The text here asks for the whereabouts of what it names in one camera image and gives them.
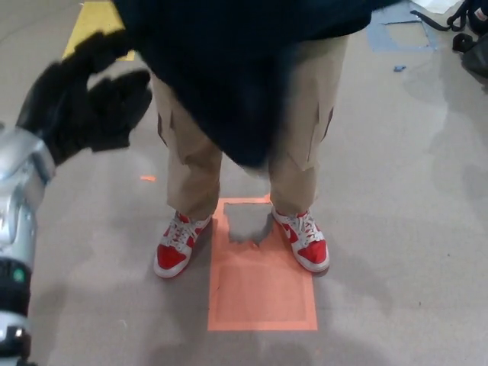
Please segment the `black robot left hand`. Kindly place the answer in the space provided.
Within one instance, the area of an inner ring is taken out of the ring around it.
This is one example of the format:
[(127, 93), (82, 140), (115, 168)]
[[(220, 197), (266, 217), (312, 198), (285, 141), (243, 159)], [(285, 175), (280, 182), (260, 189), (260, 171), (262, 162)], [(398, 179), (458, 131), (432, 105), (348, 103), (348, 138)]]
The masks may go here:
[(16, 125), (44, 141), (56, 165), (84, 149), (97, 153), (129, 147), (129, 135), (152, 101), (149, 72), (104, 77), (92, 87), (88, 80), (132, 46), (125, 30), (97, 32), (71, 55), (49, 64), (31, 86)]

